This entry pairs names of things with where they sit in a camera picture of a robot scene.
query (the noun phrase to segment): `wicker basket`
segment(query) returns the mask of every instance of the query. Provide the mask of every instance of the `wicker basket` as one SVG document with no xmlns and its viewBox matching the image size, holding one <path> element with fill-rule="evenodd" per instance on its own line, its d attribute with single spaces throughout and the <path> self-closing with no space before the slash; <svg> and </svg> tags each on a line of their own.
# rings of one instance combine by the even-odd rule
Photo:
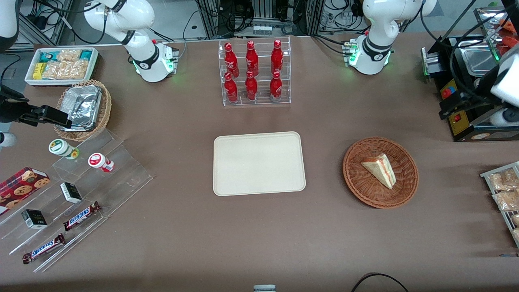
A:
<svg viewBox="0 0 519 292">
<path fill-rule="evenodd" d="M 385 187 L 361 161 L 385 153 L 397 178 L 393 189 Z M 343 175 L 350 190 L 366 204 L 380 208 L 396 208 L 407 203 L 418 188 L 418 169 L 411 155 L 386 138 L 371 137 L 354 143 L 343 160 Z"/>
<path fill-rule="evenodd" d="M 97 117 L 97 125 L 94 128 L 94 130 L 90 132 L 65 132 L 58 129 L 57 126 L 54 126 L 54 130 L 58 133 L 58 135 L 67 140 L 73 140 L 82 142 L 85 141 L 88 137 L 92 136 L 94 133 L 104 129 L 106 127 L 106 124 L 108 124 L 108 120 L 110 119 L 110 110 L 112 109 L 112 97 L 110 96 L 110 92 L 106 90 L 106 87 L 99 81 L 96 80 L 89 80 L 85 82 L 81 82 L 75 85 L 72 85 L 72 87 L 79 87 L 79 86 L 87 86 L 87 85 L 96 85 L 101 88 L 103 91 L 103 96 L 101 97 L 101 105 L 99 107 L 99 114 Z M 61 95 L 60 100 L 58 101 L 58 109 L 61 107 L 61 103 L 63 102 L 63 97 L 65 96 L 65 92 Z"/>
</svg>

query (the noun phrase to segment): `yogurt cup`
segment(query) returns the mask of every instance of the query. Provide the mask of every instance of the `yogurt cup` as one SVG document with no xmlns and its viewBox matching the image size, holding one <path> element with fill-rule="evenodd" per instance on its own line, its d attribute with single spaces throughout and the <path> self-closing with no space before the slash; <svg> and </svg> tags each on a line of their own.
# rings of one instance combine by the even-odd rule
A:
<svg viewBox="0 0 519 292">
<path fill-rule="evenodd" d="M 108 160 L 106 156 L 101 153 L 94 153 L 88 158 L 88 165 L 93 168 L 99 168 L 104 172 L 114 170 L 114 162 Z"/>
<path fill-rule="evenodd" d="M 69 160 L 76 159 L 79 156 L 79 149 L 74 146 L 70 146 L 63 139 L 53 140 L 49 144 L 49 152 L 56 154 L 57 156 L 65 157 Z"/>
</svg>

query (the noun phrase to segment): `red bottle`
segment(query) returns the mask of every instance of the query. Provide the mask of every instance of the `red bottle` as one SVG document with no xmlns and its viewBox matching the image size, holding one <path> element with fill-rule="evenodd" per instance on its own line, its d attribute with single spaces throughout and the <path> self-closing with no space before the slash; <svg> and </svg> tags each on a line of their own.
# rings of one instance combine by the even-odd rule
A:
<svg viewBox="0 0 519 292">
<path fill-rule="evenodd" d="M 258 82 L 256 78 L 254 78 L 254 73 L 251 70 L 247 71 L 245 87 L 247 88 L 247 98 L 250 101 L 255 101 L 258 93 Z"/>
<path fill-rule="evenodd" d="M 236 87 L 236 83 L 233 80 L 233 77 L 229 72 L 225 72 L 225 93 L 227 94 L 227 99 L 230 103 L 238 102 L 238 88 Z"/>
<path fill-rule="evenodd" d="M 274 41 L 274 50 L 272 50 L 272 55 L 270 55 L 270 62 L 272 63 L 270 70 L 272 74 L 275 71 L 280 71 L 283 68 L 283 51 L 281 50 L 281 41 Z"/>
<path fill-rule="evenodd" d="M 234 78 L 240 76 L 240 70 L 238 69 L 238 58 L 233 52 L 233 46 L 230 43 L 225 43 L 225 66 L 227 71 L 230 72 Z"/>
<path fill-rule="evenodd" d="M 247 42 L 247 55 L 245 56 L 247 61 L 247 70 L 251 70 L 254 76 L 258 76 L 260 73 L 260 62 L 258 61 L 258 53 L 254 49 L 254 42 Z"/>
<path fill-rule="evenodd" d="M 270 81 L 270 100 L 272 102 L 281 100 L 281 86 L 283 86 L 283 83 L 279 79 L 279 71 L 275 71 Z"/>
</svg>

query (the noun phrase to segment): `snack box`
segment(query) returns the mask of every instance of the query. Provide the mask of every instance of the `snack box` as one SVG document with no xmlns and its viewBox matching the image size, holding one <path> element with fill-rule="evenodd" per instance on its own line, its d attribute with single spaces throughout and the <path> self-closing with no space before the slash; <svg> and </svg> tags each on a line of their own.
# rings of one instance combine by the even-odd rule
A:
<svg viewBox="0 0 519 292">
<path fill-rule="evenodd" d="M 0 215 L 50 182 L 44 172 L 29 167 L 0 183 Z"/>
<path fill-rule="evenodd" d="M 63 49 L 71 49 L 71 50 L 83 50 L 83 51 L 92 51 L 92 55 L 88 61 L 87 73 L 85 73 L 85 77 L 83 79 L 62 79 L 62 80 L 51 80 L 51 79 L 34 79 L 33 73 L 37 64 L 40 63 L 40 57 L 42 54 L 55 52 Z M 90 80 L 92 73 L 94 72 L 95 62 L 98 57 L 98 51 L 93 47 L 55 47 L 55 48 L 41 48 L 37 49 L 34 52 L 33 59 L 31 61 L 31 65 L 27 70 L 27 74 L 25 75 L 25 82 L 32 86 L 67 86 L 72 84 L 77 84 L 83 81 Z"/>
</svg>

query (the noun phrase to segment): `chocolate box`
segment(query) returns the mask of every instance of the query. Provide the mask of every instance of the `chocolate box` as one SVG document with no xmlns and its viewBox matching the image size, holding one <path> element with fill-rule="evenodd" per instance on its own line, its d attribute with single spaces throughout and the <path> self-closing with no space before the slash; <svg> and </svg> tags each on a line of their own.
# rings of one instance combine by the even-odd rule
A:
<svg viewBox="0 0 519 292">
<path fill-rule="evenodd" d="M 50 182 L 44 172 L 25 167 L 0 183 L 0 215 Z"/>
</svg>

